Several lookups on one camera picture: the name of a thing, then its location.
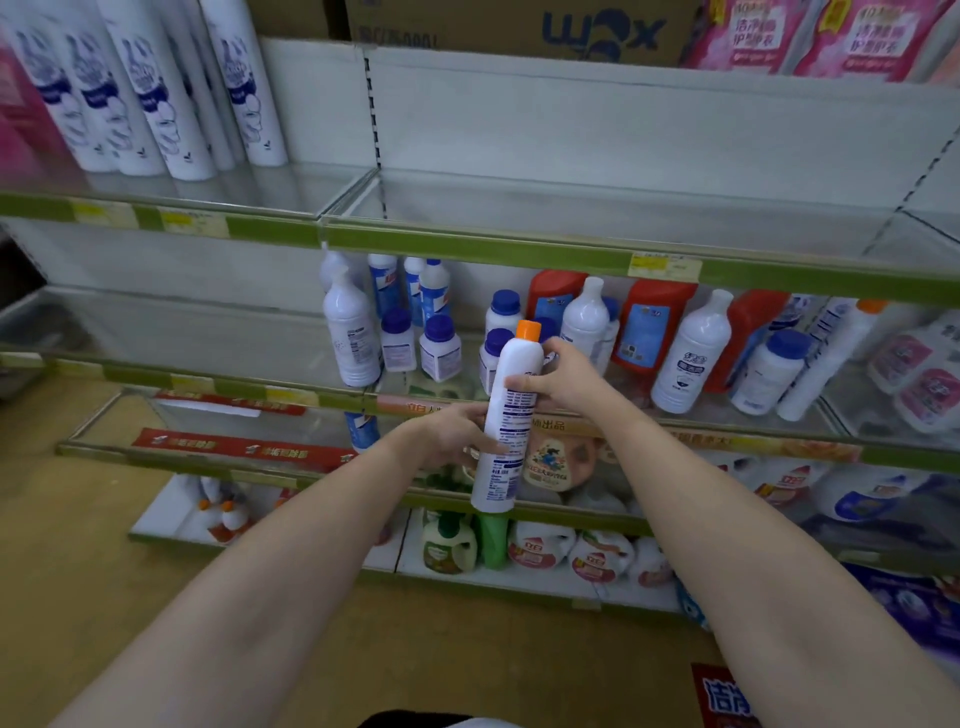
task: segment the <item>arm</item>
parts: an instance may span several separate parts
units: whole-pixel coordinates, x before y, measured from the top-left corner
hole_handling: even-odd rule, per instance
[[[453,405],[410,420],[277,509],[204,569],[53,725],[270,724],[417,470],[467,462],[468,446],[500,451],[473,421],[486,409]]]
[[[633,407],[559,339],[547,395],[607,436],[756,715],[780,726],[956,724],[960,690],[826,551]]]

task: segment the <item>red detergent bottle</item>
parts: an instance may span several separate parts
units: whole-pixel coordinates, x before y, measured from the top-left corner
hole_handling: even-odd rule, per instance
[[[584,287],[586,273],[576,271],[540,271],[530,281],[527,294],[527,320],[553,319],[557,331],[564,324],[564,310]]]
[[[727,319],[733,334],[707,377],[705,392],[717,394],[730,389],[740,365],[750,357],[757,345],[763,342],[770,322],[777,318],[789,300],[788,291],[754,288],[730,304]]]
[[[696,283],[649,279],[634,283],[620,312],[612,360],[640,375],[656,374],[696,292]]]

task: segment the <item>blue cap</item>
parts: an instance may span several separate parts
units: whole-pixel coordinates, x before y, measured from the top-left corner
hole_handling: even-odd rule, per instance
[[[540,324],[540,343],[542,344],[547,339],[551,339],[557,335],[557,322],[553,319],[547,318],[546,316],[534,319],[538,324]]]
[[[391,308],[380,320],[384,333],[403,333],[410,328],[413,319],[406,308]]]
[[[610,314],[610,320],[616,321],[617,317],[620,315],[620,302],[613,296],[601,296],[600,298],[603,299],[603,303],[607,307],[607,312]]]
[[[484,342],[483,348],[487,350],[490,356],[499,356],[507,342],[512,338],[514,338],[514,333],[508,328],[492,328],[490,333],[487,334],[487,341]]]
[[[426,326],[423,327],[423,333],[430,341],[443,342],[453,338],[456,331],[453,330],[453,319],[444,316],[442,313],[434,314],[427,319]]]
[[[520,294],[509,288],[504,288],[493,294],[493,302],[490,304],[493,313],[501,316],[514,316],[520,312]]]
[[[812,336],[784,328],[767,339],[767,349],[784,359],[803,359],[812,343]]]

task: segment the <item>pink package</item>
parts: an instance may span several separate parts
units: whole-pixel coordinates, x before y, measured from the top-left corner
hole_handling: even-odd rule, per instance
[[[830,0],[795,75],[902,81],[953,0]]]
[[[809,6],[810,0],[710,0],[710,27],[684,65],[777,73]]]

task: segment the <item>right hand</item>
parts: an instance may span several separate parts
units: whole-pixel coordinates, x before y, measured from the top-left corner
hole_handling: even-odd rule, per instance
[[[515,392],[536,392],[537,409],[566,409],[578,415],[596,403],[597,395],[609,386],[590,364],[590,360],[573,344],[559,336],[547,339],[543,350],[557,355],[556,369],[543,376],[508,376],[504,382]]]

